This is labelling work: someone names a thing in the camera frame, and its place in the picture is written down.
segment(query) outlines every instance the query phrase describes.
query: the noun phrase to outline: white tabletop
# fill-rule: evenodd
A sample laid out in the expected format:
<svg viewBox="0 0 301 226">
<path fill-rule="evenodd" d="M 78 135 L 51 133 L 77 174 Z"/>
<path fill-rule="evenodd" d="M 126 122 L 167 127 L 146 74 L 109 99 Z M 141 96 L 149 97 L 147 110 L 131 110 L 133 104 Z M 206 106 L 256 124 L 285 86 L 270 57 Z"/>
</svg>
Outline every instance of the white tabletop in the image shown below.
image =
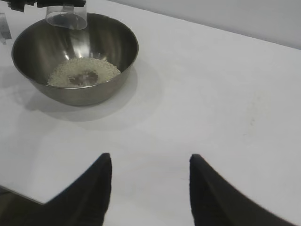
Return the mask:
<svg viewBox="0 0 301 226">
<path fill-rule="evenodd" d="M 5 5 L 14 38 L 45 14 Z M 134 31 L 132 75 L 109 101 L 70 107 L 18 73 L 13 41 L 0 46 L 0 185 L 45 203 L 109 152 L 107 225 L 192 226 L 189 158 L 199 153 L 301 225 L 301 51 L 107 1 L 88 11 Z"/>
</svg>

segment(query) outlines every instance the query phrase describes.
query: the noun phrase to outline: white rice grain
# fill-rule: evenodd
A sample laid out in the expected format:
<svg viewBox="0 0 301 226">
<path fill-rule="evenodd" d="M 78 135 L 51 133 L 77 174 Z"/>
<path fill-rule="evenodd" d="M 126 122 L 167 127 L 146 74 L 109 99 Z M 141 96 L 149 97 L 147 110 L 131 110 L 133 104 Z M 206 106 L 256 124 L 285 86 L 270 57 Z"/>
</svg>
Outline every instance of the white rice grain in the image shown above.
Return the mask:
<svg viewBox="0 0 301 226">
<path fill-rule="evenodd" d="M 54 69 L 49 76 L 48 85 L 65 88 L 84 87 L 86 84 L 73 84 L 71 79 L 87 72 L 97 75 L 95 84 L 106 82 L 121 73 L 116 66 L 106 60 L 74 58 L 63 62 Z"/>
</svg>

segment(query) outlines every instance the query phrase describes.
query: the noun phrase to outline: stainless steel bowl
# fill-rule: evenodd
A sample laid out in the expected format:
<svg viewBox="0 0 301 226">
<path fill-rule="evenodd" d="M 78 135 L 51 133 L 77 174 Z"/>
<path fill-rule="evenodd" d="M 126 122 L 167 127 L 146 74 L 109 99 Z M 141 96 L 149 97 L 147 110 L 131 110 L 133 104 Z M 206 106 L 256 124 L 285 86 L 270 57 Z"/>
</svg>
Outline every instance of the stainless steel bowl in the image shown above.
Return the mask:
<svg viewBox="0 0 301 226">
<path fill-rule="evenodd" d="M 99 14 L 87 15 L 84 30 L 69 30 L 41 20 L 16 39 L 12 58 L 16 68 L 48 97 L 68 105 L 100 103 L 110 98 L 126 81 L 138 54 L 134 33 L 123 23 Z M 105 58 L 121 74 L 97 85 L 60 88 L 48 85 L 53 69 L 67 59 Z"/>
</svg>

